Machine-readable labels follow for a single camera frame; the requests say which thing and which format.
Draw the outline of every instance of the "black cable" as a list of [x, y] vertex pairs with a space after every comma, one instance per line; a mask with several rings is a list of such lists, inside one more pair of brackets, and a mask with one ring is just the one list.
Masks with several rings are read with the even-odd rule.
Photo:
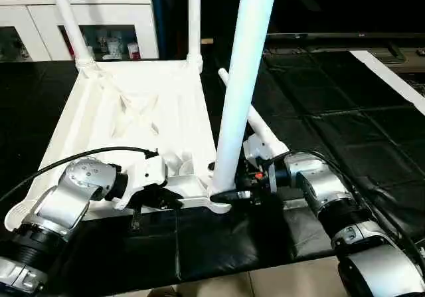
[[85, 151], [82, 153], [78, 153], [72, 156], [68, 156], [64, 159], [61, 159], [59, 161], [56, 161], [42, 169], [39, 169], [37, 172], [31, 174], [30, 176], [26, 177], [22, 182], [20, 182], [18, 185], [16, 185], [14, 188], [6, 192], [2, 197], [0, 197], [0, 203], [3, 202], [6, 198], [14, 194], [19, 188], [24, 186], [26, 183], [32, 181], [37, 176], [40, 176], [43, 173], [46, 173], [47, 171], [50, 171], [51, 169], [54, 169], [55, 167], [58, 167], [59, 165], [65, 164], [70, 161], [74, 161], [75, 159], [79, 159], [80, 157], [84, 157], [87, 155], [92, 155], [96, 153], [103, 153], [107, 151], [134, 151], [134, 152], [141, 152], [146, 155], [146, 158], [157, 156], [158, 153], [154, 151], [149, 151], [148, 149], [141, 149], [141, 148], [134, 148], [132, 146], [109, 146], [106, 148], [99, 148], [99, 149], [92, 149], [90, 151]]
[[415, 245], [415, 243], [412, 241], [410, 236], [404, 231], [404, 229], [395, 221], [395, 219], [386, 211], [384, 210], [373, 197], [368, 192], [363, 192], [363, 188], [356, 182], [355, 178], [351, 176], [351, 174], [347, 173], [346, 171], [343, 171], [338, 164], [336, 164], [334, 161], [327, 159], [324, 155], [317, 151], [313, 150], [301, 150], [301, 151], [289, 151], [283, 154], [280, 154], [272, 159], [269, 159], [268, 161], [264, 162], [265, 167], [268, 165], [271, 165], [275, 161], [278, 161], [280, 159], [284, 159], [288, 155], [292, 155], [295, 153], [310, 153], [312, 155], [317, 156], [319, 159], [324, 161], [327, 165], [329, 165], [333, 170], [335, 170], [337, 173], [341, 174], [341, 176], [349, 182], [349, 185], [351, 187], [354, 187], [354, 189], [351, 189], [351, 193], [357, 197], [356, 192], [363, 198], [363, 200], [367, 200], [369, 203], [367, 206], [372, 207], [372, 212], [375, 213], [375, 217], [377, 218], [379, 224], [381, 224], [382, 227], [387, 229], [386, 225], [382, 221], [382, 219], [377, 216], [377, 212], [379, 212], [401, 235], [401, 237], [406, 241], [404, 246], [404, 249], [410, 253], [411, 256], [414, 257], [416, 262], [418, 263], [418, 266], [420, 267], [422, 271], [422, 277], [425, 279], [425, 259], [420, 254], [418, 247]]

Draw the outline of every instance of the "black table surface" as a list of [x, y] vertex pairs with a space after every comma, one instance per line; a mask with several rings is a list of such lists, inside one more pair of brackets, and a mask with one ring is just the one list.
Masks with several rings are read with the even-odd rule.
[[[201, 75], [215, 142], [224, 86], [214, 58]], [[0, 64], [0, 175], [3, 191], [36, 170], [74, 84], [73, 62]], [[414, 239], [425, 234], [425, 117], [351, 54], [267, 55], [253, 105], [291, 149], [314, 149], [397, 202], [377, 198]], [[0, 203], [3, 219], [26, 189]], [[281, 189], [259, 207], [208, 209], [81, 224], [46, 291], [107, 295], [176, 284], [333, 254], [307, 207], [283, 210]], [[2, 225], [1, 235], [7, 237]]]

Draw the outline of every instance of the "white strip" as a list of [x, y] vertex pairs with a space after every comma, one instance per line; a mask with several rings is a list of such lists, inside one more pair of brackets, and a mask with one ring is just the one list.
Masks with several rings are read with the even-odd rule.
[[391, 88], [396, 90], [403, 98], [413, 103], [425, 115], [425, 98], [397, 76], [390, 68], [365, 50], [350, 51], [353, 56], [363, 62], [379, 78], [383, 79]]

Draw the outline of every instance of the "glass cabinet door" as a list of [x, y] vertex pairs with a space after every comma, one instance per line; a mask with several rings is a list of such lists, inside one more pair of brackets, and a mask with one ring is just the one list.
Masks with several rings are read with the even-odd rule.
[[0, 27], [0, 62], [32, 61], [16, 28]]
[[[71, 58], [74, 59], [74, 51], [64, 26], [60, 25], [58, 28]], [[88, 50], [97, 61], [140, 59], [133, 25], [84, 25], [80, 26], [80, 30]]]
[[[52, 60], [71, 60], [74, 51], [55, 5], [28, 6]], [[159, 58], [151, 5], [71, 5], [96, 60]]]
[[50, 55], [25, 6], [0, 6], [0, 62], [48, 61]]

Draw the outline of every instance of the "black mat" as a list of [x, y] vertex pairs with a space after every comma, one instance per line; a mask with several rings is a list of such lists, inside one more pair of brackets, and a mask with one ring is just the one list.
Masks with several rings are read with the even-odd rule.
[[[224, 86], [214, 60], [205, 60], [203, 87], [217, 140]], [[0, 141], [9, 157], [0, 171], [11, 185], [37, 168], [75, 72], [71, 62], [3, 64], [0, 72], [9, 68], [8, 83], [17, 85], [6, 89], [10, 98], [1, 99], [1, 121], [8, 130]], [[22, 99], [28, 103], [20, 104]], [[424, 235], [425, 118], [353, 56], [267, 56], [253, 104], [292, 149], [320, 151], [385, 188], [408, 209], [383, 204], [415, 239]], [[39, 105], [41, 113], [30, 108]], [[24, 148], [19, 139], [31, 145]], [[283, 196], [301, 194], [288, 189]], [[129, 231], [128, 217], [82, 223], [49, 290], [75, 296], [114, 294], [332, 254], [329, 239], [308, 208], [283, 211], [275, 198], [262, 207], [225, 215], [201, 208], [178, 216], [149, 214], [142, 225], [135, 234]]]

